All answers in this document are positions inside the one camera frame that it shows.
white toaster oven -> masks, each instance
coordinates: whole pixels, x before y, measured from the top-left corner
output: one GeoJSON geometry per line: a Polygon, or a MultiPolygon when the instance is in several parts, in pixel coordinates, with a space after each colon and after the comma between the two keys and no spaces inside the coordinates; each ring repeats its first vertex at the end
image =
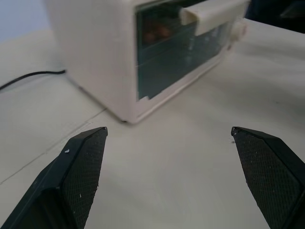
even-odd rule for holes
{"type": "Polygon", "coordinates": [[[217,65],[247,0],[45,0],[69,77],[137,123],[217,65]]]}

white table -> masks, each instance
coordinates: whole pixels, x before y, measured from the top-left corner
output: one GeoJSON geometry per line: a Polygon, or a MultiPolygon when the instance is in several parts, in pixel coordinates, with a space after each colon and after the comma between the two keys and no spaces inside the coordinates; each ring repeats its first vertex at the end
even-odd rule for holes
{"type": "MultiPolygon", "coordinates": [[[[62,68],[50,31],[0,45],[0,84],[62,68]]],[[[304,35],[252,21],[221,65],[135,126],[63,75],[20,82],[0,93],[0,225],[70,137],[107,126],[87,229],[267,229],[231,127],[278,136],[305,161],[304,89],[304,35]]]]}

food inside oven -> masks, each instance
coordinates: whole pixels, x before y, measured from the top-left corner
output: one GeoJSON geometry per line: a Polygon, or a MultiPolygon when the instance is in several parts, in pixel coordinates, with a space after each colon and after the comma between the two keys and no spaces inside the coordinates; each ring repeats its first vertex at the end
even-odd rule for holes
{"type": "Polygon", "coordinates": [[[182,8],[204,0],[159,0],[137,7],[138,99],[154,98],[226,45],[233,21],[195,35],[196,22],[182,25],[182,8]]]}

oven door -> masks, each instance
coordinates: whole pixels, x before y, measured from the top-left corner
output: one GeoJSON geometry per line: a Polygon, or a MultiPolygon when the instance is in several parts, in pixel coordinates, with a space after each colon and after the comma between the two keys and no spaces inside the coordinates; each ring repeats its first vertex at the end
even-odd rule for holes
{"type": "Polygon", "coordinates": [[[138,100],[154,98],[217,56],[245,2],[159,0],[137,7],[138,100]]]}

oven knob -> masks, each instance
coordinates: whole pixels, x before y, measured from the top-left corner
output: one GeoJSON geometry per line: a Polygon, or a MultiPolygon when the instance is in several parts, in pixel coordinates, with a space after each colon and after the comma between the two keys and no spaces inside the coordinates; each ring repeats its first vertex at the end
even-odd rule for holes
{"type": "Polygon", "coordinates": [[[244,20],[238,21],[233,25],[231,32],[231,42],[240,41],[247,33],[247,24],[244,20]]]}

